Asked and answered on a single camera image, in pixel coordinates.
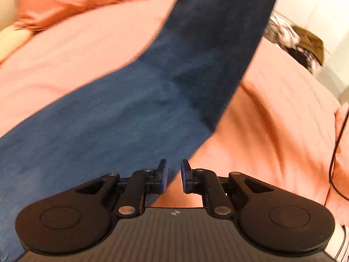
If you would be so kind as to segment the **blue denim jeans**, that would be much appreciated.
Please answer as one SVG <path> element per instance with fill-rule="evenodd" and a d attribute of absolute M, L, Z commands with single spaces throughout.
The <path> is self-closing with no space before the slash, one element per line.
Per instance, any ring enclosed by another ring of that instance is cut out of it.
<path fill-rule="evenodd" d="M 149 48 L 1 138 L 1 253 L 24 207 L 108 172 L 166 159 L 173 177 L 214 132 L 276 0 L 178 0 Z"/>

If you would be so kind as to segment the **black clothing pile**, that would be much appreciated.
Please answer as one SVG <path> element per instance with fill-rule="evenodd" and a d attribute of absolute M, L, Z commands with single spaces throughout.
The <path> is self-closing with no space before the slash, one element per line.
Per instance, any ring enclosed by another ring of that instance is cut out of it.
<path fill-rule="evenodd" d="M 272 13 L 263 37 L 287 52 L 310 74 L 315 75 L 322 68 L 325 54 L 323 41 L 310 31 L 291 25 Z"/>

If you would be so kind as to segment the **small yellow cushion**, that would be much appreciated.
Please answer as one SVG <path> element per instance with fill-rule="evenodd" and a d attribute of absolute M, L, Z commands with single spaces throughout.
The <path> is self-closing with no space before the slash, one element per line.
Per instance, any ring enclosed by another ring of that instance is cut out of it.
<path fill-rule="evenodd" d="M 3 63 L 13 52 L 30 40 L 33 34 L 33 31 L 17 28 L 15 25 L 4 28 L 0 38 L 0 62 Z"/>

